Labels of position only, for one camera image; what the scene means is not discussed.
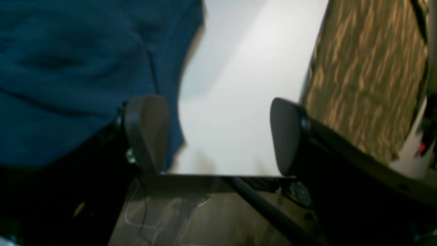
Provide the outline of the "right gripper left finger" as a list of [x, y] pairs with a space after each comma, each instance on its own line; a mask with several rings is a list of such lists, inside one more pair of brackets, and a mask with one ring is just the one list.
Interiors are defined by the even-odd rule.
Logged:
[[123, 104], [122, 123], [128, 148], [125, 158], [147, 175], [164, 171], [170, 138], [170, 110], [165, 97], [134, 96]]

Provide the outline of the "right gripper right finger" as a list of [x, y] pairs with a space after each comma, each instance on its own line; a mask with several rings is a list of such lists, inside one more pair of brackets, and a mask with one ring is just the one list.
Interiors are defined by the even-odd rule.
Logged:
[[280, 173], [309, 190], [331, 246], [435, 246], [436, 189], [407, 178], [360, 152], [275, 98], [270, 127]]

